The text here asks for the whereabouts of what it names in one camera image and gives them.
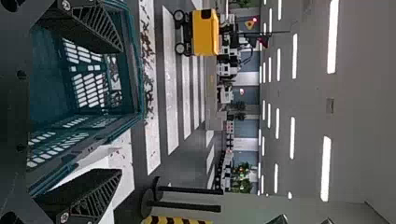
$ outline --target ceiling light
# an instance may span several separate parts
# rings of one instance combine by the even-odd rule
[[[279,120],[280,120],[280,115],[279,115],[279,108],[276,109],[276,131],[275,131],[275,138],[279,139]]]
[[[296,119],[294,117],[291,117],[290,118],[290,158],[292,160],[294,160],[295,132],[296,132]]]
[[[298,50],[298,35],[295,34],[293,36],[293,59],[292,59],[292,74],[291,78],[295,79],[297,78],[297,50]]]
[[[329,201],[330,162],[332,156],[332,139],[323,137],[322,172],[320,198],[323,202]]]
[[[274,173],[274,193],[277,194],[277,181],[278,181],[278,175],[279,175],[279,167],[277,163],[275,163],[275,173]]]
[[[337,60],[338,7],[339,0],[332,0],[330,2],[329,48],[327,54],[328,74],[335,73]]]
[[[268,104],[268,113],[267,113],[267,127],[271,128],[271,104]]]
[[[281,51],[280,49],[277,49],[277,60],[276,60],[276,79],[277,81],[280,81],[280,65],[281,65],[281,59],[280,59],[280,55]]]

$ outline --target plastic crate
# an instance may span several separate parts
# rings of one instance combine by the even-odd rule
[[[143,118],[142,68],[128,7],[104,1],[124,52],[96,54],[40,26],[31,30],[27,187],[44,193],[78,160],[114,140]]]

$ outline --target white wall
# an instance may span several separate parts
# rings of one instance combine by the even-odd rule
[[[265,188],[273,189],[274,163],[279,163],[279,194],[290,190],[298,197],[318,198],[323,135],[332,139],[330,200],[367,201],[391,223],[396,223],[396,76],[390,55],[395,36],[394,1],[340,0],[337,73],[326,74],[330,0],[314,1],[303,15],[301,1],[283,1],[283,19],[274,30],[299,33],[297,79],[291,79],[290,35],[276,35],[265,56],[273,57],[273,82],[262,85],[262,97],[280,108],[280,138],[275,128],[267,137],[264,158]],[[267,18],[268,7],[262,9]],[[276,76],[276,49],[282,48],[281,82]],[[334,114],[326,114],[326,98],[334,98]],[[290,116],[296,118],[295,160],[289,160]]]
[[[152,215],[212,220],[215,224],[264,224],[285,214],[290,224],[319,224],[330,217],[334,224],[386,224],[365,204],[322,203],[309,199],[288,200],[253,194],[224,196],[165,193],[163,201],[220,204],[220,214],[155,208]]]
[[[234,86],[258,86],[259,72],[243,72],[238,73],[235,77]]]
[[[259,139],[258,138],[235,138],[233,140],[234,151],[258,151]]]

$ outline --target machine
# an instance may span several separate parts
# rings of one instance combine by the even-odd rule
[[[173,14],[176,29],[183,29],[183,42],[175,45],[175,51],[187,57],[215,56],[219,54],[219,18],[215,9],[194,10]]]

